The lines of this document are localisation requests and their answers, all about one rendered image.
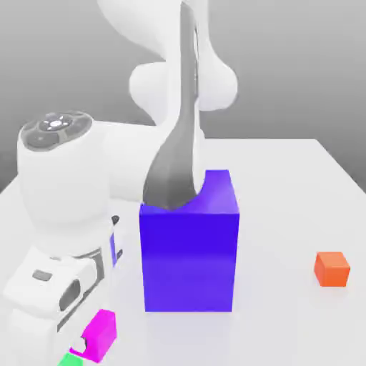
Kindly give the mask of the large blue box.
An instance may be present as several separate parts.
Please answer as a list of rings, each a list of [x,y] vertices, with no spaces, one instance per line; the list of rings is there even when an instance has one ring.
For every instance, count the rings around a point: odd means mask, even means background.
[[[145,310],[231,311],[239,218],[228,170],[208,170],[198,196],[176,210],[141,205]]]

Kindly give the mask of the small green cube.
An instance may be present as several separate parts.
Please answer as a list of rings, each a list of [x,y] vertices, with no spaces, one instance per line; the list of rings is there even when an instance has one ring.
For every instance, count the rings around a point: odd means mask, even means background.
[[[84,366],[84,362],[78,355],[68,352],[62,357],[57,366]]]

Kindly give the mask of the small orange cube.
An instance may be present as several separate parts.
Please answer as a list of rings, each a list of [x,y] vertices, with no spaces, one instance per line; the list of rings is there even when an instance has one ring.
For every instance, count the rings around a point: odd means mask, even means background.
[[[314,273],[321,287],[346,287],[350,265],[342,252],[318,252]]]

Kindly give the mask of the small magenta cube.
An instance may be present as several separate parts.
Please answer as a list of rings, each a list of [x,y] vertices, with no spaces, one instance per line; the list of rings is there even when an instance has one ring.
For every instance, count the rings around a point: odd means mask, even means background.
[[[100,363],[117,338],[115,312],[100,309],[86,326],[81,337],[86,341],[85,351],[78,352],[71,347],[69,352],[85,360]]]

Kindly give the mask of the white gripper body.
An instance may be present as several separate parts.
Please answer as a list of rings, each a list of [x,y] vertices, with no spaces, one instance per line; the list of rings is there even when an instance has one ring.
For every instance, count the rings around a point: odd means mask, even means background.
[[[57,366],[98,312],[97,293],[19,293],[10,303],[18,366]]]

